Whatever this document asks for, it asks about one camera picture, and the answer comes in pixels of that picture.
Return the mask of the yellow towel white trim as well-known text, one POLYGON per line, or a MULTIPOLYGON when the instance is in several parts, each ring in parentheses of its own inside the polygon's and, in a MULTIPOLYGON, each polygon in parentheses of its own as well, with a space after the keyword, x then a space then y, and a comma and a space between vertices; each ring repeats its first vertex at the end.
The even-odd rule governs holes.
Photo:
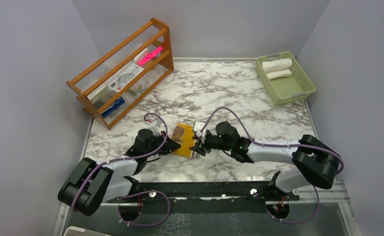
POLYGON ((196 152, 190 150, 191 147, 194 147, 196 139, 193 138, 194 131, 193 126, 178 123, 174 128, 171 139, 180 144, 181 147, 175 150, 173 153, 178 156, 185 158, 195 158, 196 152))

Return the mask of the white terry towel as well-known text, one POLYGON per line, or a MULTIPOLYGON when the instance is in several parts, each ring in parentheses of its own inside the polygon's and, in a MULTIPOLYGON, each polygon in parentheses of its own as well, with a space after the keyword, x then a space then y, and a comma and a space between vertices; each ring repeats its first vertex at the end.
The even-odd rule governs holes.
POLYGON ((269 80, 288 77, 292 75, 290 68, 292 67, 292 59, 277 59, 273 61, 263 61, 262 69, 269 80))

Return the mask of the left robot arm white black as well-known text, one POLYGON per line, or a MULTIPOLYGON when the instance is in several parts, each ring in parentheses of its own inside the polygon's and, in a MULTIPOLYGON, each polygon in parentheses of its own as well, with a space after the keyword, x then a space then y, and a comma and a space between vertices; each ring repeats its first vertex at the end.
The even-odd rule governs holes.
POLYGON ((85 216, 91 216, 101 203, 117 197, 132 202, 138 195, 138 181, 133 176, 144 169, 147 159, 168 155, 180 147, 163 131, 141 129, 121 161, 100 165, 83 158, 60 188, 58 200, 85 216))

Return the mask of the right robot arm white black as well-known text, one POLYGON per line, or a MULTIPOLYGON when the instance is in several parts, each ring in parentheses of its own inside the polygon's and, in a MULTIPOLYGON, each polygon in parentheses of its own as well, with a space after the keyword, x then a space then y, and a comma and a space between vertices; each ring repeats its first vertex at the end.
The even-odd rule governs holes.
POLYGON ((264 143, 240 136, 227 121, 216 125, 215 134, 207 130, 202 122, 196 122, 192 131, 196 143, 190 149, 201 156, 216 149, 227 151, 240 163, 293 164, 293 168, 276 172, 271 178, 267 193, 273 200, 307 185, 330 189, 336 175, 344 167, 341 157, 312 135, 303 135, 298 141, 264 143))

